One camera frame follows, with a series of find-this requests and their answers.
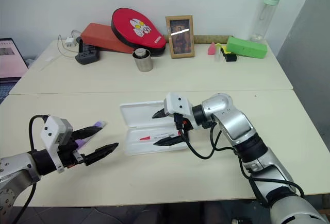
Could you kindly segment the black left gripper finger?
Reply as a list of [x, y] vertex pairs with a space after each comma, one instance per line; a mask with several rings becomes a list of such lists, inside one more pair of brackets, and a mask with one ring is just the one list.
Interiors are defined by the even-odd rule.
[[96, 133], [102, 130], [102, 127], [99, 126], [89, 126], [72, 132], [73, 140], [83, 140], [94, 136]]
[[114, 152], [114, 150], [118, 147], [118, 145], [119, 143], [112, 143], [96, 149], [93, 153], [84, 156], [84, 164], [86, 166], [89, 166], [105, 158], [106, 156]]

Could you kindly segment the red paddle case cartoon print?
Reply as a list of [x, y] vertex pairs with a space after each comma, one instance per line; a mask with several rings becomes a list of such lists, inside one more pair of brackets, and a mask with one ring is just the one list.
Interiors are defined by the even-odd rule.
[[130, 8], [118, 8], [112, 14], [111, 30], [125, 45], [145, 48], [152, 56], [160, 56], [166, 48], [166, 39], [142, 13]]

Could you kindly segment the green foam block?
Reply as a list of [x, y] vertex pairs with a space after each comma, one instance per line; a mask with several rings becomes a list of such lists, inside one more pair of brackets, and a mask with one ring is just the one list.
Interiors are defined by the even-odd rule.
[[236, 55], [262, 59], [266, 56], [268, 48], [265, 44], [229, 37], [226, 50]]

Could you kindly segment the dark grey power strip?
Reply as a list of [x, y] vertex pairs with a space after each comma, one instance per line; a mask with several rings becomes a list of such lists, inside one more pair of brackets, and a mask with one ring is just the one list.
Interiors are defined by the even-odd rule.
[[78, 40], [79, 49], [75, 60], [82, 65], [94, 63], [100, 59], [100, 49], [96, 46], [86, 44], [81, 37]]

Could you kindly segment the yellow small object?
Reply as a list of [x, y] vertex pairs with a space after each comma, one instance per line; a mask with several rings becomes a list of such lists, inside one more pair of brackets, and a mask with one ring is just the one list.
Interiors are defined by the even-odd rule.
[[221, 51], [223, 54], [231, 54], [231, 52], [227, 51], [227, 46], [226, 44], [220, 44], [220, 43], [217, 43], [216, 44], [216, 48]]

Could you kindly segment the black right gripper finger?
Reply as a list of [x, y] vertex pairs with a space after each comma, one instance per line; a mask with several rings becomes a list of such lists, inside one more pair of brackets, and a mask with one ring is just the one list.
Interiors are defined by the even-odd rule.
[[162, 138], [158, 141], [156, 141], [153, 145], [155, 146], [173, 146], [179, 143], [184, 142], [184, 139], [179, 135], [179, 136], [174, 136], [174, 137], [165, 137]]
[[168, 113], [165, 111], [164, 108], [162, 108], [161, 110], [157, 111], [153, 116], [152, 119], [156, 119], [156, 118], [164, 118], [167, 117]]

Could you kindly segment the clear bottle green lid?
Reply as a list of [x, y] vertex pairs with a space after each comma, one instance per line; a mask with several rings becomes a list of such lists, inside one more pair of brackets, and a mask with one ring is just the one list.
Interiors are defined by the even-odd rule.
[[251, 41], [261, 42], [265, 38], [279, 1], [262, 0], [250, 36]]

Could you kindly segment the red rectangular box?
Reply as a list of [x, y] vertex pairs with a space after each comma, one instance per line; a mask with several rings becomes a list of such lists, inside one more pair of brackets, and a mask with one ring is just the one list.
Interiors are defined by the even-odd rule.
[[113, 33], [110, 26], [90, 23], [80, 34], [83, 42], [89, 45], [116, 51], [120, 53], [132, 54], [134, 48], [121, 42]]

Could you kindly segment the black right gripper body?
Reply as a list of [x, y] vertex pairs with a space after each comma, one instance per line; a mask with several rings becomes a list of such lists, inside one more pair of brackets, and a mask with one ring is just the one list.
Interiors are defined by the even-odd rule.
[[189, 131], [193, 130], [190, 121], [187, 118], [184, 118], [182, 114], [178, 113], [174, 113], [173, 117], [180, 137], [184, 142], [189, 142]]

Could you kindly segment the purple marker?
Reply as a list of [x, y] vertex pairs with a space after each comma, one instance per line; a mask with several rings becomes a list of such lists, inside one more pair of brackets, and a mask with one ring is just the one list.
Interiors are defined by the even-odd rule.
[[[100, 127], [101, 129], [103, 129], [105, 127], [105, 125], [106, 125], [106, 122], [100, 120], [100, 121], [96, 122], [93, 126]], [[84, 139], [76, 140], [75, 142], [78, 145], [78, 149], [81, 149], [85, 144], [87, 144], [93, 138], [93, 136], [94, 135], [84, 138]]]

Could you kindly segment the white plastic pencil case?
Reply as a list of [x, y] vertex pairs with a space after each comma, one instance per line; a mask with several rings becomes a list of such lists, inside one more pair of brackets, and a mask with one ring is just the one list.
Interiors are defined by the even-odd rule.
[[188, 148], [185, 143], [179, 143], [173, 146], [155, 146], [153, 145], [154, 142], [139, 141], [139, 138], [148, 135], [178, 132], [172, 117], [167, 116], [152, 119], [152, 116], [162, 108], [162, 101], [146, 101], [120, 105], [120, 111], [128, 127], [125, 139], [125, 153], [127, 155], [134, 156]]

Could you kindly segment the stainless steel cup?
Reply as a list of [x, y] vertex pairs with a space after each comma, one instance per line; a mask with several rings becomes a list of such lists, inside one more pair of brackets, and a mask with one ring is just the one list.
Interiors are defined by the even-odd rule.
[[153, 61], [149, 50], [145, 48], [137, 48], [132, 56], [139, 71], [149, 72], [153, 69]]

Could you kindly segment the wooden photo frame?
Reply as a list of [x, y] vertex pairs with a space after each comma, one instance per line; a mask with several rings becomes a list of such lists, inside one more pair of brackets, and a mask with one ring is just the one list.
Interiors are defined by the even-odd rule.
[[166, 16], [166, 25], [171, 58], [194, 57], [193, 16]]

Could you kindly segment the red capped white marker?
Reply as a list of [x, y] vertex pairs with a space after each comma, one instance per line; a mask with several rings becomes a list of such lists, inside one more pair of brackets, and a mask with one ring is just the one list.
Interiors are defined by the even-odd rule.
[[156, 134], [156, 135], [148, 135], [148, 136], [145, 136], [145, 137], [141, 137], [139, 138], [139, 141], [149, 141], [149, 142], [167, 142], [167, 141], [170, 141], [170, 140], [173, 140], [175, 137], [178, 137], [180, 136], [180, 134], [177, 132], [177, 133], [173, 133], [173, 132], [170, 132], [170, 133], [162, 133], [162, 134]]

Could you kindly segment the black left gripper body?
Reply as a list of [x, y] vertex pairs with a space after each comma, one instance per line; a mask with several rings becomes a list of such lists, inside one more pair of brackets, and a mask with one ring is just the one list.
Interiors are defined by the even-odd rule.
[[58, 149], [58, 155], [64, 168], [85, 162], [85, 156], [77, 151], [78, 144], [74, 140], [69, 140], [65, 145], [59, 145]]

